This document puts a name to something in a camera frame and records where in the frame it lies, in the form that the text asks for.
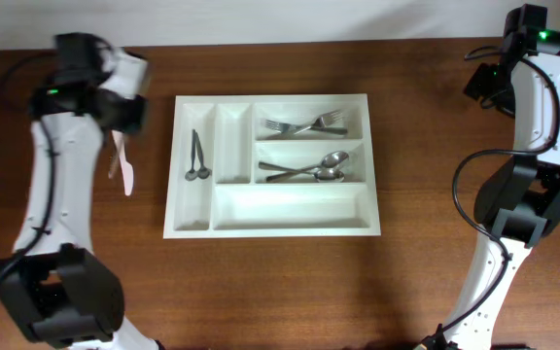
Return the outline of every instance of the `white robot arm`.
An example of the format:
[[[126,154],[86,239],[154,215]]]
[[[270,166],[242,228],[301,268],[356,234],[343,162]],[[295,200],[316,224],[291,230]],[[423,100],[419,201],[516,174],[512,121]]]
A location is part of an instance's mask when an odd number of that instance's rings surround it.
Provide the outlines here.
[[[55,41],[58,69],[35,90],[30,106],[34,166],[14,248],[22,257],[0,261],[0,273],[16,264],[0,279],[0,299],[32,342],[75,350],[162,349],[124,317],[120,281],[92,255],[89,231],[98,152],[110,132],[141,127],[146,100],[138,93],[148,64],[89,34]]]
[[[513,151],[483,152],[512,157],[477,195],[474,217],[488,234],[478,234],[457,304],[446,326],[416,349],[489,350],[515,273],[560,221],[560,33],[545,30],[546,14],[531,5],[509,13],[504,46],[487,54],[500,55],[501,63],[481,65],[466,88],[475,99],[487,96],[481,105],[491,99],[515,117]],[[530,190],[536,180],[544,193]]]

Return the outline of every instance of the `cutlery tray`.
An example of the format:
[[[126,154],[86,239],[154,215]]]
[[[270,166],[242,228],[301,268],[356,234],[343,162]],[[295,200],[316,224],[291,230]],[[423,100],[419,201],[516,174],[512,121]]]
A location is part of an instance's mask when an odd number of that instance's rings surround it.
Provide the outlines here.
[[[266,120],[310,124],[342,110],[332,127],[346,135],[308,130],[288,139]],[[192,129],[212,174],[187,181],[192,167]],[[344,151],[342,183],[317,183],[299,174],[267,183],[279,171],[259,161],[301,168]],[[199,168],[196,155],[195,169]],[[365,94],[177,96],[163,238],[379,235],[368,103]]]

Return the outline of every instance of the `wooden table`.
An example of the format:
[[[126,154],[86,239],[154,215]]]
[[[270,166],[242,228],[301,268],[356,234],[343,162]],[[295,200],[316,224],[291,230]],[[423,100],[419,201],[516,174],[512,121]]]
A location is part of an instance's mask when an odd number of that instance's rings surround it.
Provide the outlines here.
[[[451,310],[476,233],[450,195],[459,161],[512,144],[513,120],[462,94],[477,63],[465,52],[496,39],[135,49],[153,65],[151,113],[127,152],[133,197],[96,169],[92,238],[120,278],[126,313],[168,349],[382,348],[432,333]],[[31,52],[0,52],[0,74]],[[20,102],[51,67],[18,72]],[[163,240],[174,96],[368,94],[380,237]],[[504,159],[471,163],[460,196],[470,209]],[[10,254],[27,203],[29,119],[0,106],[0,258]],[[495,343],[560,349],[560,226],[525,262]],[[0,304],[0,349],[25,342]]]

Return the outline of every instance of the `metal spoon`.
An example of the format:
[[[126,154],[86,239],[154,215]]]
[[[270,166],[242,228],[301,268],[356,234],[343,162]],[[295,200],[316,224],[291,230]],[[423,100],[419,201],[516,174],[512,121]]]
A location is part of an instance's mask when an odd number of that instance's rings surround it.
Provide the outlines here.
[[[197,171],[193,169],[193,166],[195,165],[195,139],[196,139],[195,130],[192,129],[192,169],[190,169],[190,171],[185,173],[185,180],[187,181],[193,181],[195,180],[195,178],[198,177]]]
[[[331,169],[324,168],[321,170],[317,170],[314,173],[311,173],[300,169],[292,169],[284,166],[270,164],[264,161],[259,161],[259,168],[264,170],[281,170],[281,171],[294,172],[297,174],[308,174],[308,175],[312,175],[315,178],[315,180],[317,180],[317,182],[341,182],[345,180],[345,174],[342,171],[338,170],[337,168],[331,168]]]
[[[346,152],[336,151],[336,152],[332,152],[332,153],[326,155],[325,157],[323,157],[321,159],[321,163],[316,164],[316,165],[306,166],[306,167],[303,167],[300,170],[308,171],[308,170],[312,170],[312,169],[316,169],[316,168],[320,168],[320,167],[334,168],[334,167],[339,166],[342,162],[344,162],[348,158],[349,158],[349,155]],[[276,182],[276,181],[291,178],[291,177],[296,176],[296,175],[297,174],[295,172],[285,172],[285,173],[282,173],[282,174],[267,176],[265,181],[266,182]]]
[[[198,133],[195,132],[195,147],[198,150],[198,159],[200,160],[200,168],[198,169],[198,177],[202,180],[208,178],[211,175],[211,169],[204,166],[204,154],[202,153],[202,145],[200,145],[200,137]]]
[[[345,173],[338,170],[338,168],[321,169],[314,174],[317,182],[343,182],[345,180]]]

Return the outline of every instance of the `fork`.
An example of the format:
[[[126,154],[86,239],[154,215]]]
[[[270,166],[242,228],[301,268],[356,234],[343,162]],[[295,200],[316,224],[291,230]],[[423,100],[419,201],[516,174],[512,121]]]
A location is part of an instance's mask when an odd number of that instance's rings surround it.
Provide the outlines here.
[[[271,120],[265,120],[264,121],[264,126],[268,129],[271,129],[271,130],[274,130],[274,131],[279,131],[280,133],[287,133],[287,132],[290,132],[290,131],[297,130],[301,127],[304,127],[304,125],[291,124],[291,123],[287,123],[287,122],[275,122],[275,121],[271,121]],[[347,134],[347,129],[344,128],[344,127],[312,126],[310,128],[310,130],[327,132],[327,133],[332,133],[332,134],[336,134],[336,135],[346,135]]]
[[[327,112],[327,113],[324,113],[324,114],[320,115],[310,125],[303,125],[303,126],[300,126],[300,127],[298,127],[297,129],[294,129],[294,130],[290,130],[290,131],[287,131],[287,132],[284,132],[284,133],[280,133],[278,135],[273,135],[269,139],[277,139],[277,138],[282,137],[282,136],[293,136],[293,135],[299,134],[301,132],[304,132],[306,130],[310,130],[313,127],[326,128],[327,126],[330,126],[330,125],[340,121],[343,118],[344,118],[343,111],[333,110],[331,112]]]

